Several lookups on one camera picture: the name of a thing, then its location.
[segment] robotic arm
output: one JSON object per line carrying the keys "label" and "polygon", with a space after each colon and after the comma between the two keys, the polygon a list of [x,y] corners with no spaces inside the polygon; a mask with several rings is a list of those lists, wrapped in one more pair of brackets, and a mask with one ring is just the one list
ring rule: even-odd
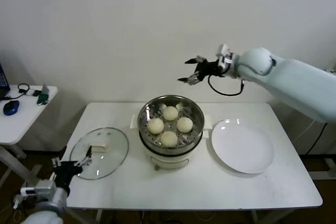
{"label": "robotic arm", "polygon": [[237,55],[224,44],[219,46],[216,56],[213,62],[200,56],[186,61],[186,64],[196,63],[196,70],[179,81],[194,85],[208,76],[211,86],[211,76],[241,79],[237,94],[223,94],[211,86],[217,93],[228,96],[241,94],[244,80],[252,81],[317,122],[336,123],[336,76],[298,60],[284,60],[265,48]]}
{"label": "robotic arm", "polygon": [[30,215],[24,224],[63,224],[60,218],[67,207],[67,198],[70,193],[70,182],[72,178],[83,172],[92,163],[92,146],[89,147],[86,156],[79,161],[60,161],[66,147],[59,157],[52,159],[54,172],[49,180],[40,180],[35,187],[22,187],[20,195],[17,195],[14,208],[18,207],[20,201],[35,197],[38,212]]}

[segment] power cord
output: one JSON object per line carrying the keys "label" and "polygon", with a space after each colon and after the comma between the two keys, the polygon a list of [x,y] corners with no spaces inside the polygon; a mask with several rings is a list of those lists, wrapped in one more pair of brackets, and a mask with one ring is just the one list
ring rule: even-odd
{"label": "power cord", "polygon": [[164,219],[161,217],[161,214],[159,213],[159,219],[160,219],[160,221],[152,222],[152,221],[151,221],[151,218],[150,218],[150,212],[148,212],[148,214],[147,214],[147,219],[148,219],[148,223],[149,223],[149,224],[167,224],[167,223],[183,224],[183,223],[182,223],[181,221],[179,221],[179,220],[170,220],[173,216],[174,216],[174,214],[172,214],[171,216],[169,216],[169,218],[167,218],[167,219],[164,220]]}
{"label": "power cord", "polygon": [[20,83],[18,86],[17,86],[17,89],[19,90],[19,93],[21,93],[19,96],[17,97],[2,97],[0,98],[0,101],[3,100],[13,100],[13,99],[18,99],[20,98],[21,96],[25,95],[29,90],[30,90],[30,86],[26,83]]}
{"label": "power cord", "polygon": [[324,124],[324,126],[323,126],[323,128],[322,128],[322,130],[321,130],[321,132],[320,132],[320,135],[317,137],[317,139],[315,140],[314,144],[310,147],[310,149],[306,152],[305,155],[308,155],[308,153],[310,153],[310,151],[315,147],[316,143],[318,142],[318,140],[319,140],[320,137],[322,136],[323,131],[324,131],[324,129],[326,128],[327,125],[328,125],[327,123]]}
{"label": "power cord", "polygon": [[310,129],[310,127],[314,124],[315,120],[312,120],[311,123],[294,139],[294,142],[298,140],[300,137],[302,137],[307,130]]}
{"label": "power cord", "polygon": [[208,84],[210,86],[210,88],[215,91],[217,94],[220,94],[220,95],[224,95],[226,97],[235,97],[236,95],[240,95],[244,89],[244,85],[245,85],[245,81],[244,80],[241,80],[240,81],[240,91],[238,93],[235,93],[235,94],[225,94],[225,93],[221,93],[219,92],[218,90],[216,90],[210,83],[210,78],[211,78],[212,75],[209,75],[208,76]]}
{"label": "power cord", "polygon": [[211,220],[211,219],[215,216],[215,213],[213,212],[212,215],[211,215],[209,218],[204,219],[204,218],[202,218],[201,216],[199,216],[199,215],[197,214],[197,212],[194,212],[194,214],[195,214],[196,217],[197,217],[198,219],[200,219],[201,221],[209,221],[209,220]]}

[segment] white wall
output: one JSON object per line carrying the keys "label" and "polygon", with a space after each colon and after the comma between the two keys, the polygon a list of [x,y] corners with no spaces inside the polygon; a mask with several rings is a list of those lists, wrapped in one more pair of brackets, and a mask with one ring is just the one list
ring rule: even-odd
{"label": "white wall", "polygon": [[[185,60],[214,59],[223,42],[237,53],[263,46],[319,68],[336,55],[334,0],[0,0],[0,8],[0,62],[9,80],[60,90],[21,141],[25,149],[66,144],[91,101],[174,93],[203,102],[276,104],[253,83],[241,96],[224,98],[206,83],[176,81],[193,71]],[[214,82],[227,92],[239,87],[234,80]],[[275,108],[282,122],[292,114]]]}

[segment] computer mouse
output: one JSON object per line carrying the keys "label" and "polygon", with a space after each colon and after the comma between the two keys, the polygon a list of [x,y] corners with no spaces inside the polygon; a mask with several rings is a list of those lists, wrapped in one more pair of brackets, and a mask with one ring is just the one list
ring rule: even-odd
{"label": "computer mouse", "polygon": [[5,115],[13,115],[17,112],[19,108],[20,102],[19,101],[10,101],[7,102],[4,106],[4,114]]}

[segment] black cable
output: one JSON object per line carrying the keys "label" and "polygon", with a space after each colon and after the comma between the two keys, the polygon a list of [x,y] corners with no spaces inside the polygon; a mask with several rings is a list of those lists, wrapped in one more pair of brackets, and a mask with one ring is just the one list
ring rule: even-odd
{"label": "black cable", "polygon": [[310,149],[306,152],[305,155],[308,155],[308,153],[310,153],[310,151],[314,148],[314,146],[316,145],[316,143],[318,142],[318,140],[319,140],[320,137],[322,136],[322,133],[323,133],[323,131],[324,131],[324,129],[326,128],[327,125],[328,125],[327,123],[324,124],[324,126],[323,126],[323,128],[322,128],[322,130],[321,130],[321,132],[320,132],[320,135],[317,137],[317,139],[315,140],[314,144],[310,147]]}
{"label": "black cable", "polygon": [[149,224],[162,224],[162,223],[163,223],[163,224],[167,224],[167,223],[183,224],[183,222],[181,222],[181,221],[179,221],[179,220],[163,220],[163,219],[161,218],[160,213],[159,213],[159,219],[160,219],[160,221],[152,222],[152,221],[151,221],[151,218],[150,218],[150,212],[148,212],[147,219],[148,219],[148,223],[149,223]]}
{"label": "black cable", "polygon": [[13,210],[11,213],[10,213],[10,215],[8,216],[8,218],[7,218],[7,220],[6,220],[6,222],[5,222],[5,224],[8,224],[9,223],[9,220],[11,219],[11,217],[13,216],[13,214],[16,212],[16,210]]}
{"label": "black cable", "polygon": [[[22,85],[27,86],[27,89],[22,89],[22,88],[20,88],[20,86],[22,86]],[[22,93],[22,94],[20,94],[20,95],[17,96],[17,97],[2,97],[2,98],[0,98],[0,101],[1,101],[1,100],[13,100],[13,99],[18,99],[18,98],[20,98],[21,96],[25,95],[25,94],[29,91],[30,86],[29,86],[28,84],[26,84],[26,83],[20,83],[20,84],[17,86],[17,89],[19,90],[19,93]]]}
{"label": "black cable", "polygon": [[208,76],[208,84],[210,86],[210,88],[212,88],[213,91],[215,91],[217,94],[221,94],[221,95],[225,95],[226,97],[235,97],[236,95],[240,95],[244,89],[244,85],[245,85],[245,81],[244,80],[241,80],[240,81],[240,91],[238,93],[235,93],[235,94],[225,94],[225,93],[221,93],[219,92],[218,90],[216,90],[210,83],[210,77],[212,75]]}
{"label": "black cable", "polygon": [[211,214],[211,216],[210,217],[208,217],[208,218],[202,218],[201,216],[199,216],[198,214],[197,214],[197,212],[194,212],[194,214],[196,215],[196,217],[198,218],[198,219],[200,219],[201,221],[209,221],[209,220],[211,220],[214,216],[215,216],[215,213],[213,212],[212,214]]}

